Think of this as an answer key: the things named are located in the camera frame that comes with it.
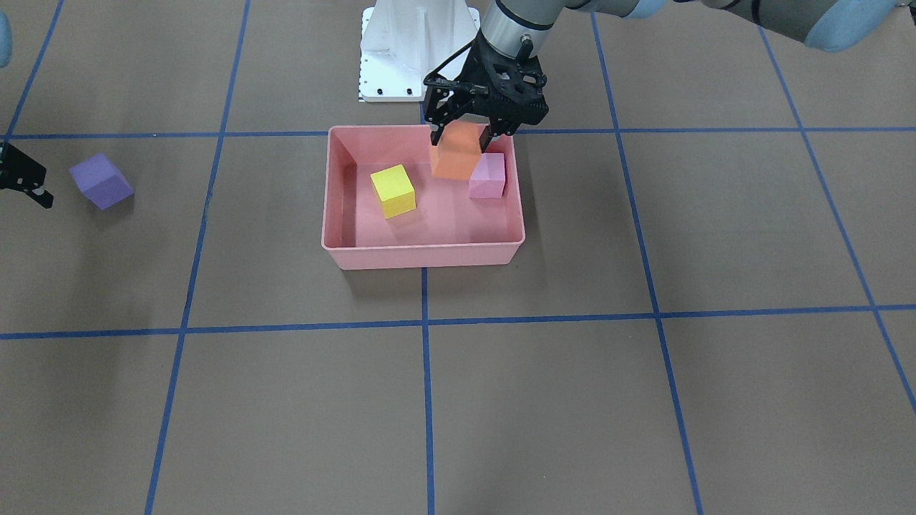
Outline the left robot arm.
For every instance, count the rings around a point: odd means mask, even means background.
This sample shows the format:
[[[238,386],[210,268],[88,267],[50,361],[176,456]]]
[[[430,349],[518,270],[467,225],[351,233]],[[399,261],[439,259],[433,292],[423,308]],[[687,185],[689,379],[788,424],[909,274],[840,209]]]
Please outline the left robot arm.
[[[540,56],[566,13],[654,19],[671,1],[491,1],[474,36],[423,79],[423,119],[432,146],[444,143],[462,118],[485,127],[472,146],[486,150],[520,127],[537,126],[549,113],[547,75]],[[853,48],[895,10],[912,1],[683,1],[685,9],[742,20],[759,29],[826,53]]]

